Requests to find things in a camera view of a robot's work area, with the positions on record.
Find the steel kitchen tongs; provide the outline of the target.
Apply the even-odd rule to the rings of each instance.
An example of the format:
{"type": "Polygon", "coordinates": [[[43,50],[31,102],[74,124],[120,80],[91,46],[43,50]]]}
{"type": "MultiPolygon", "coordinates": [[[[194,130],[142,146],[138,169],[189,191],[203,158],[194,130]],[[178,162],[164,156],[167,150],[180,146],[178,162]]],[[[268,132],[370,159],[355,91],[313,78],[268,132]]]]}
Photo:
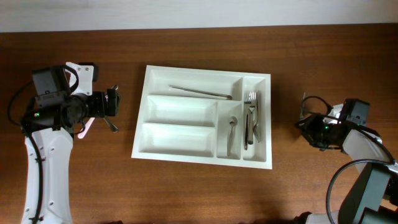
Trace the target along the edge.
{"type": "Polygon", "coordinates": [[[178,90],[189,91],[189,92],[193,92],[193,93],[199,93],[199,94],[203,94],[203,95],[222,97],[222,98],[226,98],[227,100],[232,100],[233,99],[233,97],[231,95],[225,95],[225,94],[221,94],[221,93],[212,93],[212,92],[209,92],[209,91],[194,90],[194,89],[191,89],[191,88],[184,88],[184,87],[175,86],[175,85],[169,85],[169,87],[170,88],[174,88],[174,89],[178,89],[178,90]]]}

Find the pink plastic knife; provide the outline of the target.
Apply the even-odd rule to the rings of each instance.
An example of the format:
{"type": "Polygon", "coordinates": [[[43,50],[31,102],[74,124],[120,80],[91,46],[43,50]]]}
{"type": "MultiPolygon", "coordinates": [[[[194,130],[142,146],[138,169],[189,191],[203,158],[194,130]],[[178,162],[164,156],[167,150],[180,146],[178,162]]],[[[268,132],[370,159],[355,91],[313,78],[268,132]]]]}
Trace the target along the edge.
{"type": "Polygon", "coordinates": [[[93,121],[95,120],[95,118],[90,118],[87,123],[84,125],[84,127],[82,128],[82,130],[77,134],[78,139],[83,139],[87,132],[89,131],[91,125],[93,124],[93,121]]]}

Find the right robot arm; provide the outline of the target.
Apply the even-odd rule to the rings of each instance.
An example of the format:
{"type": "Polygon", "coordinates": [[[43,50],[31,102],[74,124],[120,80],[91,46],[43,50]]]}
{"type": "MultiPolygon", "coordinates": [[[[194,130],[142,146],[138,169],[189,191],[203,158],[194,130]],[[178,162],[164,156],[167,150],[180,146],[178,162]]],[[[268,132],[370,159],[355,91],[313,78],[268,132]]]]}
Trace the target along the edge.
{"type": "Polygon", "coordinates": [[[397,223],[397,210],[383,207],[387,200],[397,205],[397,159],[382,144],[380,134],[367,127],[370,104],[355,98],[326,105],[326,113],[301,109],[295,127],[308,143],[321,151],[339,150],[351,162],[333,175],[326,191],[326,212],[305,212],[294,223],[397,223]],[[330,207],[331,192],[338,176],[355,166],[359,176],[341,203],[339,210],[330,207]]]}

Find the white plastic cutlery tray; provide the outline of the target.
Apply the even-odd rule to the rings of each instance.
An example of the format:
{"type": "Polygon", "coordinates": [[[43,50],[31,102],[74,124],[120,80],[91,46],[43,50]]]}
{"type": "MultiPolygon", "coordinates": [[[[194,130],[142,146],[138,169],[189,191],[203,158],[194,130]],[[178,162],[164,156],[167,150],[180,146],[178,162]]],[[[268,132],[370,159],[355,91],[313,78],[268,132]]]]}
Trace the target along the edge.
{"type": "Polygon", "coordinates": [[[271,76],[149,65],[132,148],[135,159],[272,168],[271,76]],[[226,98],[170,88],[169,85],[231,95],[226,98]],[[259,92],[257,142],[244,150],[244,94],[259,92]],[[227,156],[230,117],[238,124],[227,156]]]}

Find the small steel teaspoon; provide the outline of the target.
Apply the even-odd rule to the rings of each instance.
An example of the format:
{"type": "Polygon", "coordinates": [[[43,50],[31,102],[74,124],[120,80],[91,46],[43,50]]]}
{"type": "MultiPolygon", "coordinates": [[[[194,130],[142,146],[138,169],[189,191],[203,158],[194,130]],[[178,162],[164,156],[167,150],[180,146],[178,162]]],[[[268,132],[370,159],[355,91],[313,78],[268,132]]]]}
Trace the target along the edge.
{"type": "Polygon", "coordinates": [[[300,104],[300,115],[299,115],[300,120],[304,119],[305,99],[306,99],[306,92],[303,93],[302,102],[300,104]]]}
{"type": "Polygon", "coordinates": [[[228,142],[227,142],[227,156],[230,156],[231,153],[231,148],[233,146],[234,142],[234,128],[238,124],[238,120],[235,116],[230,117],[229,120],[229,125],[230,125],[230,131],[228,134],[228,142]]]}

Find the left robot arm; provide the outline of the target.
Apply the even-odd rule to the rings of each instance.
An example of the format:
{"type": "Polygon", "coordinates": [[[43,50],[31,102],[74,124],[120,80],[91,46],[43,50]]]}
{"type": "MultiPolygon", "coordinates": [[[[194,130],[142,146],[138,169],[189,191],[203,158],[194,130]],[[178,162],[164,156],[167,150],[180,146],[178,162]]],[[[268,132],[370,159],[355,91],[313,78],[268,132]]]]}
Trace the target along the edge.
{"type": "Polygon", "coordinates": [[[20,119],[28,155],[22,223],[71,223],[69,163],[75,138],[96,118],[117,116],[118,86],[93,91],[94,63],[56,65],[32,72],[33,96],[20,119]]]}

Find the steel fork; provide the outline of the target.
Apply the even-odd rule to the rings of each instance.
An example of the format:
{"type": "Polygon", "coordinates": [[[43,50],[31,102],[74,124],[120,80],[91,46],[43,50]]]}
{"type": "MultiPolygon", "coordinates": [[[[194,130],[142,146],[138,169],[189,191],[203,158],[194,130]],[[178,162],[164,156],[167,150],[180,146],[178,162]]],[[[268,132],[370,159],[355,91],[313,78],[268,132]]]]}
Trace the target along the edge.
{"type": "Polygon", "coordinates": [[[249,135],[249,105],[250,105],[250,93],[247,91],[244,94],[244,150],[248,149],[248,135],[249,135]]]}
{"type": "Polygon", "coordinates": [[[248,134],[248,144],[252,145],[253,144],[253,116],[254,116],[254,110],[256,109],[256,92],[255,91],[251,91],[249,93],[249,101],[250,101],[250,105],[249,105],[249,134],[248,134]]]}
{"type": "Polygon", "coordinates": [[[255,91],[255,110],[254,110],[254,125],[253,125],[253,133],[257,140],[257,142],[261,142],[261,137],[259,134],[259,92],[255,91]]]}

